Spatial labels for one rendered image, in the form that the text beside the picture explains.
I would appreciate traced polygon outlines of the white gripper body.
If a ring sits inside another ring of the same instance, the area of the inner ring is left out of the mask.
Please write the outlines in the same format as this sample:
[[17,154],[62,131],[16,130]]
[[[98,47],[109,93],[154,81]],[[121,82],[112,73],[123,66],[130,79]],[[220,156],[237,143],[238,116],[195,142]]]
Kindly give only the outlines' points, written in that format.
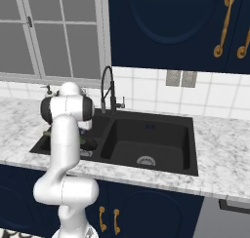
[[92,121],[79,121],[78,122],[78,127],[83,130],[91,130],[92,129]]

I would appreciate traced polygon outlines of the dark pan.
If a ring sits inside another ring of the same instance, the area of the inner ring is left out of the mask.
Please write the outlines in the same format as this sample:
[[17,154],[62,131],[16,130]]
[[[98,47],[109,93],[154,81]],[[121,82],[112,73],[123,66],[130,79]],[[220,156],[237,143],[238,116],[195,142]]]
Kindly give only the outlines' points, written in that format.
[[86,151],[93,151],[96,150],[98,147],[98,143],[91,138],[86,138],[81,136],[80,138],[80,148],[82,150],[86,150]]

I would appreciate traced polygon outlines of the black double sink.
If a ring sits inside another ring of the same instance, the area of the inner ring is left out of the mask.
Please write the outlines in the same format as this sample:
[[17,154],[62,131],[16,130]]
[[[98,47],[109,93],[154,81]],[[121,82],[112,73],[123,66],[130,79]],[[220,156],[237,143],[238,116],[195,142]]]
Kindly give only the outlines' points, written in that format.
[[80,148],[84,160],[140,169],[197,176],[193,120],[190,117],[130,111],[95,110],[93,151]]

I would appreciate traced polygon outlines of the soap dispenser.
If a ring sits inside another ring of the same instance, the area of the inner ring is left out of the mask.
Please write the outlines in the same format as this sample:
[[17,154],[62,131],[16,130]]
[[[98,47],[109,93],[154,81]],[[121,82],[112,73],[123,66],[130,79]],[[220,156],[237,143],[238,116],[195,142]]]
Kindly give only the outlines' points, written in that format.
[[47,89],[47,91],[45,93],[45,98],[50,98],[50,97],[54,97],[55,96],[55,93],[53,93],[51,91],[51,86],[50,85],[42,86],[41,88],[46,88]]

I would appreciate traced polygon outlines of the grey framed window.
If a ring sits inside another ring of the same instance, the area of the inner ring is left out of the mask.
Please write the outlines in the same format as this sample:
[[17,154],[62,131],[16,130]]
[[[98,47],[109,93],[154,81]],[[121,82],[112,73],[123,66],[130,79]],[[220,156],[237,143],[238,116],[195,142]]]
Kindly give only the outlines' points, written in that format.
[[98,88],[110,64],[108,0],[0,0],[0,80]]

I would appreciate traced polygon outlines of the navy lower cupboard door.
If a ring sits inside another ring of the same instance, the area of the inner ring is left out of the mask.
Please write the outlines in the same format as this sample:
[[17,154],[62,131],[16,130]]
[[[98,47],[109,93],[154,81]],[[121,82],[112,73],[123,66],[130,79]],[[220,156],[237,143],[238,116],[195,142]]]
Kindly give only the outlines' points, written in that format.
[[51,238],[60,228],[58,206],[37,203],[33,185],[44,171],[0,165],[0,227]]
[[118,182],[107,183],[110,214],[118,209],[113,238],[193,238],[204,197]]

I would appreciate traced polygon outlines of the navy cupboard door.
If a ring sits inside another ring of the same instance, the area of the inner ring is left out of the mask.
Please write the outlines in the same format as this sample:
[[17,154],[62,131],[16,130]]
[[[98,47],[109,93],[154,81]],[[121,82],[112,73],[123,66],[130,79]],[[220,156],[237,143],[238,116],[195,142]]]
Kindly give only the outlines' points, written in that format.
[[204,197],[118,182],[107,183],[110,214],[118,209],[113,238],[193,238]]
[[37,203],[33,185],[44,171],[0,165],[0,227],[51,238],[60,228],[58,206]]
[[226,66],[227,73],[250,75],[250,44],[244,59],[237,57],[237,49],[245,44],[250,28],[250,0],[242,0]]
[[242,0],[234,0],[223,53],[224,0],[108,0],[111,64],[226,72]]

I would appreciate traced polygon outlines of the navy upper cupboard door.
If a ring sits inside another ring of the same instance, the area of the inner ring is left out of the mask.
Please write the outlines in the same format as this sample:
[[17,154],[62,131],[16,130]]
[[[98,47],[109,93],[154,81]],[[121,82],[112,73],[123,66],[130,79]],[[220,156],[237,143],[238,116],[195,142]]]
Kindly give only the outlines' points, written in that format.
[[111,64],[226,72],[242,0],[234,0],[223,53],[224,0],[108,0]]
[[250,75],[250,44],[244,59],[237,57],[237,49],[245,44],[250,28],[250,0],[242,0],[226,66],[227,73]]

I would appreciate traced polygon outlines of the grey dishwasher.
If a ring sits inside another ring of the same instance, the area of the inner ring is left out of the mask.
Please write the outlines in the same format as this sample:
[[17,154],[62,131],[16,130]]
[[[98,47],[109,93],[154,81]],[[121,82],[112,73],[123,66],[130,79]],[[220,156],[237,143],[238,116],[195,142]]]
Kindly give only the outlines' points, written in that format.
[[[193,238],[250,238],[250,215],[221,210],[219,200],[204,198]],[[250,203],[226,201],[250,209]]]

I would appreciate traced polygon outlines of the grey wall outlet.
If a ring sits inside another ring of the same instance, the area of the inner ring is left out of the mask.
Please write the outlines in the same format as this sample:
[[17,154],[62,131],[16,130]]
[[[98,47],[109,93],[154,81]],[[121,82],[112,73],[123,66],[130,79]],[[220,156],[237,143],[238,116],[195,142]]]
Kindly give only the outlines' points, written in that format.
[[185,88],[194,88],[196,84],[196,78],[196,71],[184,71],[182,78],[182,86]]
[[172,87],[179,87],[181,81],[180,70],[168,70],[166,75],[166,85]]

